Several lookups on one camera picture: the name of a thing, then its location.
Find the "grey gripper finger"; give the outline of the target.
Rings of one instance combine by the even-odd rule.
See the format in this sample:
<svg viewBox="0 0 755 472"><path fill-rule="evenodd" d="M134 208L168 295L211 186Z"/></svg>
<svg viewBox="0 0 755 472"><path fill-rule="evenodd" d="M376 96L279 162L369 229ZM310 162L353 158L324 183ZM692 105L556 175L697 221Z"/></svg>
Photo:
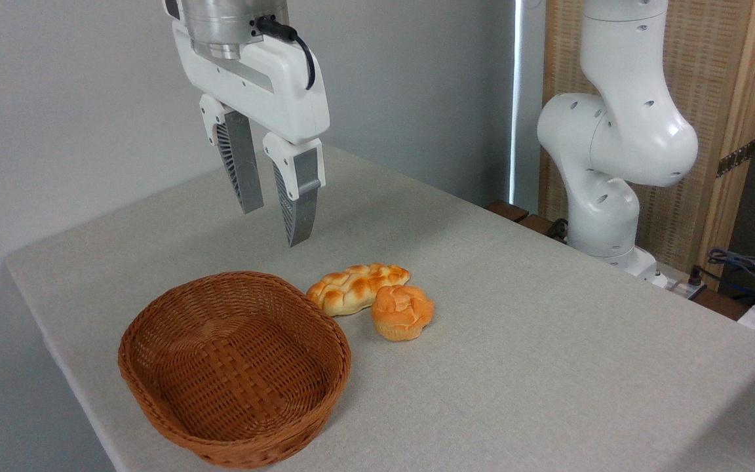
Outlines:
<svg viewBox="0 0 755 472"><path fill-rule="evenodd" d="M250 120L204 94L199 102L210 143L218 148L243 213L263 206Z"/></svg>
<svg viewBox="0 0 755 472"><path fill-rule="evenodd" d="M322 143L318 138L294 146L279 135L268 132L264 152L275 166L275 180L281 201L282 220L290 247L311 236L317 197L326 185Z"/></svg>

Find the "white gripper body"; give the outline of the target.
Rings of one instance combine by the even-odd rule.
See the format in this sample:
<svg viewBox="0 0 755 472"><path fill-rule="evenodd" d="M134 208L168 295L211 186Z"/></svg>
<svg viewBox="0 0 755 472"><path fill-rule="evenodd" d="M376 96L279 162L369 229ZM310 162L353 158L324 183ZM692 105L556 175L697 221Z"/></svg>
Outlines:
<svg viewBox="0 0 755 472"><path fill-rule="evenodd" d="M240 46L237 60L201 56L186 27L172 24L178 53L191 84L292 144L320 136L330 126L326 90L317 58L315 82L302 48L270 36Z"/></svg>

